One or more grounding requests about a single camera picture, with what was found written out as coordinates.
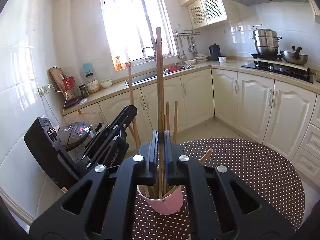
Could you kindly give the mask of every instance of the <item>silver screw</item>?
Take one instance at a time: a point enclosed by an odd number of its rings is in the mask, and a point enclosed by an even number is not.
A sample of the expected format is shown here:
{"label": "silver screw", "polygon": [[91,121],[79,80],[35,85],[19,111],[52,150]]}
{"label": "silver screw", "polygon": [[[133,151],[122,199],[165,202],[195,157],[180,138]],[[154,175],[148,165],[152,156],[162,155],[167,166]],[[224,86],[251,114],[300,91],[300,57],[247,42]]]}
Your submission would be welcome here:
{"label": "silver screw", "polygon": [[219,166],[217,167],[217,170],[218,170],[219,172],[225,173],[225,172],[228,170],[228,168],[227,168],[226,166],[224,166],[224,165],[219,165]]}
{"label": "silver screw", "polygon": [[135,155],[135,156],[133,157],[133,160],[134,160],[135,162],[141,162],[141,161],[143,160],[143,156],[140,155],[140,154],[137,154],[137,155]]}
{"label": "silver screw", "polygon": [[94,170],[96,172],[103,172],[106,169],[106,167],[104,165],[97,165],[95,166]]}
{"label": "silver screw", "polygon": [[189,160],[189,156],[188,155],[180,155],[179,160],[182,162],[187,162]]}

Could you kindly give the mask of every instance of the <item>polka dot tablecloth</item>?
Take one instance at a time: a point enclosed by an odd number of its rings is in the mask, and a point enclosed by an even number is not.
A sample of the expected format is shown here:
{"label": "polka dot tablecloth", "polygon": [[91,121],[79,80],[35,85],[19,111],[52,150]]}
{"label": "polka dot tablecloth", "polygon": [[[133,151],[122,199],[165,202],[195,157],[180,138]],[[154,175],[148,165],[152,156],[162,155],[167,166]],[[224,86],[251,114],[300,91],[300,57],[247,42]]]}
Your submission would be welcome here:
{"label": "polka dot tablecloth", "polygon": [[[298,229],[304,214],[304,190],[292,164],[270,148],[234,138],[210,138],[182,144],[186,155],[200,159],[213,149],[205,165],[223,164],[240,176]],[[137,193],[132,239],[188,239],[189,212],[185,187],[184,203],[172,215],[161,215]]]}

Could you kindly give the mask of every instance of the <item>electrical outlet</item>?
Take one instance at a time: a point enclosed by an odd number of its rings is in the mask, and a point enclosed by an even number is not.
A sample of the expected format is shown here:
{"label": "electrical outlet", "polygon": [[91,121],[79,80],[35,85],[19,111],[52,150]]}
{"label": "electrical outlet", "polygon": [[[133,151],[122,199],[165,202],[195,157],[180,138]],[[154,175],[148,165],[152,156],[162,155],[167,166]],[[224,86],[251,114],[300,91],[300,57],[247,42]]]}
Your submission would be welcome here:
{"label": "electrical outlet", "polygon": [[44,95],[50,92],[50,88],[48,85],[45,85],[44,87],[37,88],[37,89],[40,97],[43,97]]}

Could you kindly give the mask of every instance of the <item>kitchen floor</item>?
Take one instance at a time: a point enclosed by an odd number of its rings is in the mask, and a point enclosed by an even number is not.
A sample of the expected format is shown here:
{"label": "kitchen floor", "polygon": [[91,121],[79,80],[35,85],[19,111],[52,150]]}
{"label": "kitchen floor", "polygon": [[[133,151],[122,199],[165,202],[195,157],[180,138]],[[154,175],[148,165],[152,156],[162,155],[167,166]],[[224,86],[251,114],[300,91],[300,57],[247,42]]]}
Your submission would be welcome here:
{"label": "kitchen floor", "polygon": [[[177,134],[177,143],[181,144],[188,141],[194,141],[211,137],[229,137],[247,139],[230,130],[223,122],[217,119],[209,119],[192,128]],[[302,222],[310,215],[312,207],[319,201],[320,193],[316,192],[306,182],[302,181],[305,192],[305,211]]]}

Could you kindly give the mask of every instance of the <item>window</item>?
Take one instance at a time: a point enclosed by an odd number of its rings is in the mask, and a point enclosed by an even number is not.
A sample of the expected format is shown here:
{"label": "window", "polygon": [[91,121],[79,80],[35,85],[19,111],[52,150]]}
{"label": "window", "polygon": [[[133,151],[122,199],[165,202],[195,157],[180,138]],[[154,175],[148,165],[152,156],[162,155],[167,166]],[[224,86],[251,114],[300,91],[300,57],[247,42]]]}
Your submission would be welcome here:
{"label": "window", "polygon": [[127,60],[136,65],[154,59],[152,48],[156,48],[157,27],[161,27],[162,54],[172,55],[168,23],[160,0],[102,0],[102,3],[111,54],[120,56],[123,67]]}

